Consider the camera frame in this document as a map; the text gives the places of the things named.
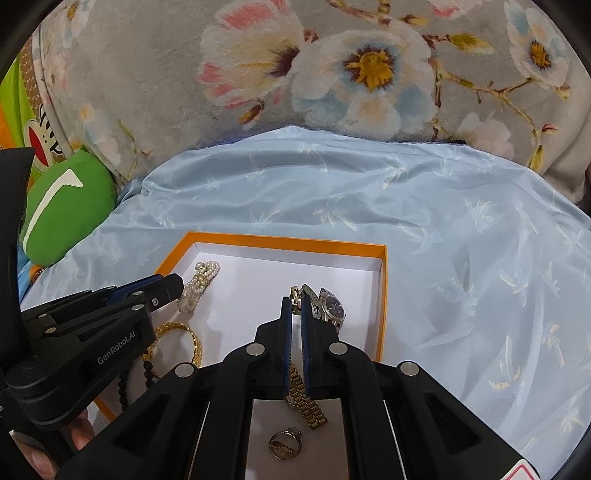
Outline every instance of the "gold bracelet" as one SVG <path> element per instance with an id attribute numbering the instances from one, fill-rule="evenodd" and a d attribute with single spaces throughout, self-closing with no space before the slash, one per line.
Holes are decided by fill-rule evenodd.
<path id="1" fill-rule="evenodd" d="M 156 344 L 158 343 L 158 341 L 168 332 L 176 329 L 185 330 L 186 332 L 189 332 L 191 334 L 191 337 L 193 337 L 194 349 L 193 359 L 191 360 L 191 363 L 195 365 L 197 368 L 199 368 L 201 366 L 201 360 L 203 358 L 201 340 L 199 340 L 197 334 L 194 331 L 192 331 L 190 327 L 183 323 L 174 321 L 163 323 L 162 325 L 156 328 L 156 330 L 154 331 L 154 333 L 156 334 L 156 341 L 146 349 L 145 353 L 142 355 L 142 359 L 152 361 L 152 357 L 154 356 L 154 350 L 156 349 Z"/>

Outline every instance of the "watch strap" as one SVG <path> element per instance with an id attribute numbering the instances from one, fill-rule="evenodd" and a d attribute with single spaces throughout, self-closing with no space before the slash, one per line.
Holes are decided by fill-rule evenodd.
<path id="1" fill-rule="evenodd" d="M 290 397 L 312 430 L 328 422 L 318 404 L 306 395 L 304 380 L 294 364 L 290 364 Z"/>

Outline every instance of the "green plush toy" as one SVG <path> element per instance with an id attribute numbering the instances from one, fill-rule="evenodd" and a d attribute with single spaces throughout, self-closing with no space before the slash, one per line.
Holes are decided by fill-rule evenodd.
<path id="1" fill-rule="evenodd" d="M 98 227 L 115 208 L 115 185 L 105 166 L 85 151 L 47 170 L 27 194 L 22 249 L 48 267 Z"/>

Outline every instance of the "jewelry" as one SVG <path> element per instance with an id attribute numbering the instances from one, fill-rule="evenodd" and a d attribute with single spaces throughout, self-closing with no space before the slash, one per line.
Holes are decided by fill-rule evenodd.
<path id="1" fill-rule="evenodd" d="M 334 325 L 336 333 L 339 333 L 345 321 L 345 310 L 339 299 L 325 288 L 320 289 L 320 295 L 316 295 L 308 285 L 301 288 L 291 287 L 291 311 L 294 315 L 301 315 L 301 295 L 306 293 L 310 297 L 312 316 L 324 322 Z"/>
<path id="2" fill-rule="evenodd" d="M 297 443 L 296 447 L 291 447 L 286 443 L 277 440 L 277 437 L 287 436 L 295 440 Z M 290 427 L 287 430 L 277 432 L 269 440 L 269 450 L 275 458 L 279 460 L 287 460 L 288 458 L 295 458 L 301 452 L 301 431 L 294 427 Z"/>
<path id="3" fill-rule="evenodd" d="M 304 417 L 308 427 L 312 430 L 328 422 L 318 404 L 306 395 L 304 381 L 294 364 L 290 364 L 290 394 L 284 400 L 290 407 L 300 411 L 301 416 Z"/>
<path id="4" fill-rule="evenodd" d="M 195 275 L 185 285 L 183 294 L 177 302 L 179 312 L 193 313 L 195 311 L 203 292 L 219 271 L 220 264 L 218 262 L 197 262 Z"/>
<path id="5" fill-rule="evenodd" d="M 151 362 L 158 341 L 168 332 L 176 329 L 185 330 L 186 332 L 189 332 L 191 334 L 191 337 L 193 337 L 193 358 L 191 359 L 191 363 L 195 365 L 197 368 L 199 368 L 201 366 L 201 360 L 203 358 L 203 348 L 201 346 L 201 340 L 199 340 L 197 334 L 191 330 L 191 327 L 188 327 L 184 323 L 174 321 L 163 323 L 162 325 L 156 328 L 156 330 L 154 331 L 154 333 L 156 334 L 156 341 L 152 345 L 150 345 L 148 349 L 144 352 L 144 354 L 142 355 L 142 359 L 144 361 Z"/>
<path id="6" fill-rule="evenodd" d="M 197 368 L 201 366 L 201 360 L 203 358 L 203 348 L 201 346 L 201 340 L 197 334 L 191 330 L 190 327 L 184 325 L 180 322 L 166 322 L 156 328 L 154 331 L 156 334 L 156 341 L 150 345 L 147 350 L 142 354 L 142 360 L 144 361 L 144 377 L 146 379 L 145 385 L 147 389 L 150 389 L 154 385 L 154 377 L 159 378 L 157 375 L 154 374 L 154 366 L 152 364 L 152 357 L 154 356 L 154 350 L 156 349 L 156 344 L 158 341 L 166 335 L 168 332 L 172 330 L 185 330 L 191 334 L 193 337 L 193 358 L 191 359 L 191 363 L 195 365 Z M 127 380 L 129 378 L 129 371 L 131 368 L 126 368 L 120 375 L 119 375 L 119 403 L 121 403 L 121 409 L 126 410 L 129 407 L 129 400 L 127 397 Z"/>

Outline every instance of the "human hand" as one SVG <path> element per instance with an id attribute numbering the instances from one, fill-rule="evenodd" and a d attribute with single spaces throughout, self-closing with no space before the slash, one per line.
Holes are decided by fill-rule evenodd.
<path id="1" fill-rule="evenodd" d="M 83 411 L 78 418 L 68 425 L 72 434 L 72 442 L 78 450 L 82 450 L 95 436 L 95 431 L 88 421 L 88 411 Z M 51 480 L 57 473 L 57 467 L 45 453 L 23 442 L 14 439 L 27 461 L 43 480 Z"/>

